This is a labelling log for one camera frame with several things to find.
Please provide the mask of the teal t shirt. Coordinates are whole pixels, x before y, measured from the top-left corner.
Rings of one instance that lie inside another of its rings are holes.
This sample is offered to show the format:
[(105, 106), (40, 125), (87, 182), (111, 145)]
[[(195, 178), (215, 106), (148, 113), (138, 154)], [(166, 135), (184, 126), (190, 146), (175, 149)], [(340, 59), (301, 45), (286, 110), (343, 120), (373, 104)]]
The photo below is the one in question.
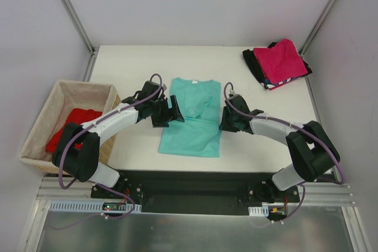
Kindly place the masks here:
[(220, 93), (218, 81), (175, 78), (170, 95), (177, 99), (183, 122), (172, 121), (162, 131), (158, 152), (200, 158), (220, 156)]

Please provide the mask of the patterned t shirt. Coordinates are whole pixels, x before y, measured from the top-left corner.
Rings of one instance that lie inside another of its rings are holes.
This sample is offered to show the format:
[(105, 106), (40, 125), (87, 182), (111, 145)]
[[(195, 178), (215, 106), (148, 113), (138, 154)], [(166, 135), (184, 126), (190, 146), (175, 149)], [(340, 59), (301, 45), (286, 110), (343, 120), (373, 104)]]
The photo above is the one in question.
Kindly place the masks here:
[(261, 85), (266, 89), (266, 90), (274, 90), (274, 89), (277, 89), (279, 87), (282, 87), (292, 81), (295, 81), (296, 79), (298, 79), (297, 77), (291, 77), (291, 78), (288, 78), (284, 81), (280, 81), (278, 83), (271, 83), (267, 78), (264, 79), (264, 81), (261, 83)]

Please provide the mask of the black t shirt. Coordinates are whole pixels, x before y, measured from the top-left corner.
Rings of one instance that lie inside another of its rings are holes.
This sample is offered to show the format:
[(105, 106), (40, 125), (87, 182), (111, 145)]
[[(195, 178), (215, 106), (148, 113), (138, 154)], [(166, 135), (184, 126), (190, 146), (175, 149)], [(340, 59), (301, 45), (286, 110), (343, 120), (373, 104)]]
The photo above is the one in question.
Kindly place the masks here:
[[(275, 44), (277, 44), (278, 42), (272, 42), (268, 48), (271, 48), (273, 47)], [(253, 50), (244, 50), (242, 52), (242, 56), (246, 62), (246, 65), (247, 67), (249, 68), (250, 72), (253, 74), (254, 78), (258, 81), (258, 83), (262, 83), (264, 81), (264, 79), (266, 78), (265, 75), (263, 74), (263, 71), (253, 53)], [(304, 60), (303, 60), (306, 68), (307, 68), (307, 74), (306, 75), (303, 75), (301, 77), (298, 77), (298, 78), (302, 78), (302, 77), (306, 77), (308, 75), (310, 75), (312, 73), (312, 70), (311, 68), (309, 67), (308, 63), (306, 63)]]

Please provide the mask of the pink t shirt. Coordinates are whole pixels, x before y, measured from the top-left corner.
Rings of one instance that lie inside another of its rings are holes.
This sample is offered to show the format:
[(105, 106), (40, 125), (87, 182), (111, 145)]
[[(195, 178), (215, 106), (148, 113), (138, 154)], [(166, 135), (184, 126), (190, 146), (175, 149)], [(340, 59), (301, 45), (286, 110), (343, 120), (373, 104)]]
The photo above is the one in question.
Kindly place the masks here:
[(307, 74), (307, 68), (296, 47), (284, 39), (271, 48), (254, 48), (253, 53), (265, 77), (273, 84)]

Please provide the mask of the wicker basket with cloth liner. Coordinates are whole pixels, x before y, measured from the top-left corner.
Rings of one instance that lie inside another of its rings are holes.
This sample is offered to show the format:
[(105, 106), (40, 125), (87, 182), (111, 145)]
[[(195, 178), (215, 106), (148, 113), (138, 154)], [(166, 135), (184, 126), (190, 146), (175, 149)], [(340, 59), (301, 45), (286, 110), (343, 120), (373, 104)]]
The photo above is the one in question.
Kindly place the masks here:
[(57, 174), (47, 143), (63, 126), (74, 108), (92, 109), (103, 114), (120, 103), (114, 85), (57, 80), (35, 121), (19, 155), (19, 160), (48, 174)]

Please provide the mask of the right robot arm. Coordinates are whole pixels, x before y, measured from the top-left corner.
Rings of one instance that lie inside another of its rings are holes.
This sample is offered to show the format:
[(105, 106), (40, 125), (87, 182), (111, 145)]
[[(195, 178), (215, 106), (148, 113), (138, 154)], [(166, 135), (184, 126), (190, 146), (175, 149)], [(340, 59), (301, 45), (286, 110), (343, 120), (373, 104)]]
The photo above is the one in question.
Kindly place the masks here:
[(316, 121), (295, 125), (270, 117), (262, 110), (249, 110), (239, 94), (226, 96), (220, 130), (264, 136), (285, 145), (291, 164), (252, 189), (262, 202), (280, 201), (293, 186), (312, 182), (340, 162), (340, 155)]

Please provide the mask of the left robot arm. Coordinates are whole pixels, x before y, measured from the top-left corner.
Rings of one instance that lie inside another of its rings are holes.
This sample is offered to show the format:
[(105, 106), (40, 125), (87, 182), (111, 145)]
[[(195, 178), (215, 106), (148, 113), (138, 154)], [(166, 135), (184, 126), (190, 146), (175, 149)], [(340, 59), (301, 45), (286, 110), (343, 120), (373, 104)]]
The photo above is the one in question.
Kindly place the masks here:
[(52, 163), (58, 167), (58, 181), (62, 189), (67, 173), (74, 181), (104, 186), (111, 198), (119, 198), (125, 191), (120, 172), (100, 162), (100, 147), (121, 130), (151, 118), (153, 127), (168, 127), (169, 122), (184, 122), (177, 98), (166, 98), (164, 85), (148, 80), (141, 90), (129, 96), (113, 110), (82, 124), (69, 123), (63, 128)]

